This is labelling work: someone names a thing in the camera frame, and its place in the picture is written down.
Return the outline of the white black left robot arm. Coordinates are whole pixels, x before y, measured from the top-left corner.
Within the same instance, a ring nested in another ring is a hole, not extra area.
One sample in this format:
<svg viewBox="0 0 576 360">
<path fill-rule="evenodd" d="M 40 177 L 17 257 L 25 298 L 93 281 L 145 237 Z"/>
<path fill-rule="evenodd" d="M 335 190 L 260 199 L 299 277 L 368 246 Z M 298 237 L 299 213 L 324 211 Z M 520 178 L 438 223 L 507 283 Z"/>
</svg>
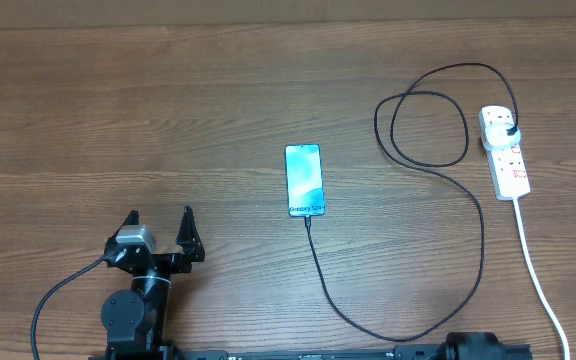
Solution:
<svg viewBox="0 0 576 360">
<path fill-rule="evenodd" d="M 205 259 L 205 249 L 196 227 L 193 210 L 183 211 L 175 243 L 177 252 L 157 253 L 156 240 L 148 226 L 139 222 L 132 210 L 111 235 L 104 253 L 91 264 L 52 287 L 40 300 L 30 327 L 30 346 L 34 359 L 40 358 L 37 325 L 48 299 L 69 282 L 101 263 L 131 275 L 131 288 L 108 296 L 102 305 L 101 323 L 106 329 L 106 359 L 178 359 L 180 350 L 164 339 L 171 277 L 187 274 L 192 264 Z"/>
</svg>

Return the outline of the Samsung Galaxy smartphone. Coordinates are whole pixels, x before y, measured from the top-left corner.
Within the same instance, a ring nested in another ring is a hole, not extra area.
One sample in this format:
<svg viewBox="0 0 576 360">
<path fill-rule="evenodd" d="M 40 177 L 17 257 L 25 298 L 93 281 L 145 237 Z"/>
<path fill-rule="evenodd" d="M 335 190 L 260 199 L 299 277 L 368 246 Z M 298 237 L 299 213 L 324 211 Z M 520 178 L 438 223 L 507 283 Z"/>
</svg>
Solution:
<svg viewBox="0 0 576 360">
<path fill-rule="evenodd" d="M 324 215 L 326 203 L 320 146 L 287 145 L 284 157 L 289 215 L 291 217 Z"/>
</svg>

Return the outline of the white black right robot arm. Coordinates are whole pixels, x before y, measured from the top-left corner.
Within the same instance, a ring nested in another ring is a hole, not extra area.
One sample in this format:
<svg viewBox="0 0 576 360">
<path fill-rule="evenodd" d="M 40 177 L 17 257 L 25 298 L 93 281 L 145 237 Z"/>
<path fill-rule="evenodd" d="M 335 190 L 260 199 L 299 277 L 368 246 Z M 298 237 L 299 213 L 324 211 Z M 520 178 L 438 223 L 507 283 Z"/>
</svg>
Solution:
<svg viewBox="0 0 576 360">
<path fill-rule="evenodd" d="M 305 228 L 315 260 L 317 271 L 325 296 L 329 304 L 343 319 L 349 320 L 339 311 L 330 298 L 323 273 L 318 263 L 318 258 L 311 238 L 311 215 L 321 215 L 310 210 L 298 213 L 297 216 L 304 218 Z M 184 208 L 182 223 L 177 236 L 177 243 L 181 246 L 182 240 L 190 239 L 191 245 L 197 245 L 203 249 L 196 225 L 194 215 L 189 206 Z M 499 342 L 493 333 L 461 333 L 451 332 L 446 336 L 446 340 L 441 344 L 422 345 L 401 345 L 395 346 L 392 351 L 315 351 L 312 354 L 300 354 L 298 352 L 264 352 L 264 353 L 244 353 L 237 356 L 229 356 L 225 351 L 205 351 L 205 352 L 183 352 L 175 350 L 173 359 L 179 360 L 339 360 L 339 359 L 435 359 L 435 360 L 485 360 L 485 359 L 506 359 L 506 347 Z"/>
</svg>

